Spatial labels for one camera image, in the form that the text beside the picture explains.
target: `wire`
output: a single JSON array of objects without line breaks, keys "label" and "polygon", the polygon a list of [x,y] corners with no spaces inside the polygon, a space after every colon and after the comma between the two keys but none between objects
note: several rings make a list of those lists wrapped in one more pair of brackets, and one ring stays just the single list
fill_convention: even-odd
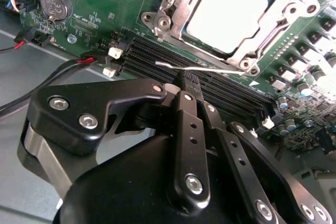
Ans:
[{"label": "wire", "polygon": [[65,79],[72,76],[74,73],[77,73],[85,68],[90,67],[91,64],[94,62],[95,62],[95,59],[93,57],[90,57],[85,60],[69,60],[63,63],[53,73],[51,73],[51,75],[45,81],[43,81],[39,86],[29,91],[27,94],[23,95],[22,97],[8,104],[2,105],[0,107],[0,121],[2,121],[3,119],[6,119],[7,117],[27,107],[30,101],[30,97],[38,89],[45,87],[45,86],[49,86],[51,84],[59,84]]},{"label": "wire", "polygon": [[16,11],[17,13],[19,13],[20,10],[16,6],[16,1],[15,0],[10,0],[10,3],[12,4],[12,8],[14,9],[14,11]]},{"label": "wire", "polygon": [[22,45],[24,45],[25,42],[22,40],[20,41],[18,44],[16,44],[14,47],[9,47],[9,48],[5,48],[5,49],[0,49],[0,55],[2,54],[6,54],[8,52],[12,52],[16,49],[19,49]]}]

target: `black connector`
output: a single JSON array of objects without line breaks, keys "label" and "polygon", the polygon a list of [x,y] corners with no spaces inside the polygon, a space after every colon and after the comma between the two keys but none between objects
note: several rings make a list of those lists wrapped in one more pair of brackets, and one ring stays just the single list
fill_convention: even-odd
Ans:
[{"label": "black connector", "polygon": [[31,11],[37,9],[37,0],[17,0],[17,8],[20,13],[30,13]]},{"label": "black connector", "polygon": [[18,35],[14,39],[14,42],[20,43],[21,41],[24,41],[25,44],[32,42],[36,36],[36,30],[37,28],[34,26],[25,28],[18,33]]},{"label": "black connector", "polygon": [[50,39],[51,39],[51,35],[41,33],[40,31],[36,31],[35,36],[31,42],[42,48],[45,48],[47,44],[50,42]]},{"label": "black connector", "polygon": [[118,63],[118,60],[115,60],[111,56],[108,55],[107,52],[100,52],[100,51],[88,51],[80,55],[81,59],[87,59],[89,57],[94,57],[97,60],[97,64],[107,65],[112,61],[114,63]]}]

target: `silver screw head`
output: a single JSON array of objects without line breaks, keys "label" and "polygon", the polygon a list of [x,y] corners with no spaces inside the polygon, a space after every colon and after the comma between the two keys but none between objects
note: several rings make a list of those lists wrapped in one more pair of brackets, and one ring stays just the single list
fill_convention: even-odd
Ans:
[{"label": "silver screw head", "polygon": [[271,220],[273,218],[272,212],[269,209],[269,207],[263,203],[261,200],[258,200],[257,203],[257,209],[259,213],[266,219],[266,220]]},{"label": "silver screw head", "polygon": [[153,86],[153,89],[157,92],[161,92],[162,89],[159,86]]},{"label": "silver screw head", "polygon": [[78,121],[80,125],[89,130],[93,130],[98,126],[98,120],[93,115],[81,115]]},{"label": "silver screw head", "polygon": [[67,41],[70,44],[75,44],[77,42],[77,37],[73,34],[69,34],[68,37],[67,37]]},{"label": "silver screw head", "polygon": [[187,176],[187,178],[185,179],[185,183],[193,194],[199,195],[202,193],[203,191],[202,183],[195,176],[193,175]]},{"label": "silver screw head", "polygon": [[210,104],[207,105],[207,108],[211,111],[211,112],[215,112],[215,108],[213,106],[211,106]]},{"label": "silver screw head", "polygon": [[69,103],[63,98],[52,98],[49,101],[49,105],[54,110],[66,110],[69,108]]},{"label": "silver screw head", "polygon": [[311,220],[315,220],[315,215],[313,212],[305,205],[301,205],[303,213]]},{"label": "silver screw head", "polygon": [[326,221],[328,219],[327,215],[322,211],[321,208],[314,206],[316,212],[319,214],[322,220]]},{"label": "silver screw head", "polygon": [[162,17],[159,19],[159,26],[162,28],[168,28],[169,27],[169,20],[167,20],[166,18]]},{"label": "silver screw head", "polygon": [[184,95],[184,98],[187,99],[188,101],[191,101],[192,100],[192,97],[188,94],[185,94]]},{"label": "silver screw head", "polygon": [[240,125],[237,125],[237,130],[239,130],[239,132],[241,133],[244,133],[244,129]]}]

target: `white connector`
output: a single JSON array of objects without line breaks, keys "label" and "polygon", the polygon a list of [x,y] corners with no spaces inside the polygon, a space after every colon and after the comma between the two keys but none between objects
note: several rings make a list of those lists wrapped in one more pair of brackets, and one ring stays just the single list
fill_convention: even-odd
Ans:
[{"label": "white connector", "polygon": [[117,47],[111,47],[109,49],[108,55],[111,56],[112,58],[118,60],[120,58],[120,56],[122,55],[123,52],[124,52],[123,50],[121,50],[121,49],[119,49]]},{"label": "white connector", "polygon": [[112,78],[115,74],[117,73],[117,71],[115,69],[112,68],[104,68],[103,69],[103,75]]},{"label": "white connector", "polygon": [[266,117],[266,118],[261,122],[261,124],[262,124],[265,128],[267,128],[267,129],[269,129],[269,130],[275,126],[274,122],[272,121],[272,119],[271,119],[269,116]]}]

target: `gray surface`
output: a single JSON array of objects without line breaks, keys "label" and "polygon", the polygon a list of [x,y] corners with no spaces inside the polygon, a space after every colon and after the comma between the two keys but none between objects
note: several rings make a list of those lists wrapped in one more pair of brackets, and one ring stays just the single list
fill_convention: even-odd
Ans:
[{"label": "gray surface", "polygon": [[[10,34],[16,34],[18,23],[7,18],[0,11],[0,27]],[[13,40],[0,31],[0,48],[11,45]],[[63,56],[51,55],[31,46],[23,46],[14,53],[0,55],[0,105],[40,84],[63,63],[62,59],[70,57],[63,52],[61,54]],[[84,71],[67,82],[94,81],[106,79],[102,75]],[[59,196],[53,186],[24,169],[16,155],[25,116],[26,110],[0,122],[0,223],[45,223],[50,222],[56,213]],[[117,155],[148,135],[149,130],[142,135],[120,137],[113,141],[105,139],[98,149],[97,161],[101,163]]]}]

